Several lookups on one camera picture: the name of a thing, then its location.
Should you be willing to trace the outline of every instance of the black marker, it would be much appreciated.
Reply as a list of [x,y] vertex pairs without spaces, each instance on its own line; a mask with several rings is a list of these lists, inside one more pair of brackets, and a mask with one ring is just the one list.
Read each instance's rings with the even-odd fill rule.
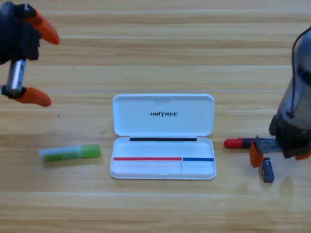
[[[237,138],[237,139],[226,139],[224,145],[226,148],[230,149],[244,149],[244,148],[251,148],[253,138]],[[265,137],[260,139],[261,142],[275,142],[276,138],[274,137]]]

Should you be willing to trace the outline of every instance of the green glue stick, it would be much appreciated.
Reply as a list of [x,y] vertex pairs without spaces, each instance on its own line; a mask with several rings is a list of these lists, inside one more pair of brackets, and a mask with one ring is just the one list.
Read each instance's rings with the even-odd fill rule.
[[84,145],[76,147],[48,148],[39,151],[42,161],[57,161],[78,158],[97,158],[101,155],[99,145]]

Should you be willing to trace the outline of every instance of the glue stick cap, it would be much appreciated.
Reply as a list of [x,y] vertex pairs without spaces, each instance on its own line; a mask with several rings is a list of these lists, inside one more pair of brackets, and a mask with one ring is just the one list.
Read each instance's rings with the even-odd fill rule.
[[101,155],[101,149],[97,144],[81,146],[81,149],[82,158],[94,158]]

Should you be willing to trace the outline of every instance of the battery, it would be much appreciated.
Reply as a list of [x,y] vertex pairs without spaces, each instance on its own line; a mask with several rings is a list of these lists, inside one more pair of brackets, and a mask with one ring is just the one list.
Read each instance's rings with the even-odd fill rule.
[[274,173],[272,170],[270,158],[264,158],[261,167],[262,167],[263,181],[265,183],[273,183]]

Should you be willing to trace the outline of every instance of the white plastic box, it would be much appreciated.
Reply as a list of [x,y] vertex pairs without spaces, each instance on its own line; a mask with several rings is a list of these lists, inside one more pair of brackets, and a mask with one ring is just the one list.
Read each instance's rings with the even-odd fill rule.
[[117,179],[209,180],[216,176],[214,98],[208,94],[122,94],[112,100],[110,174]]

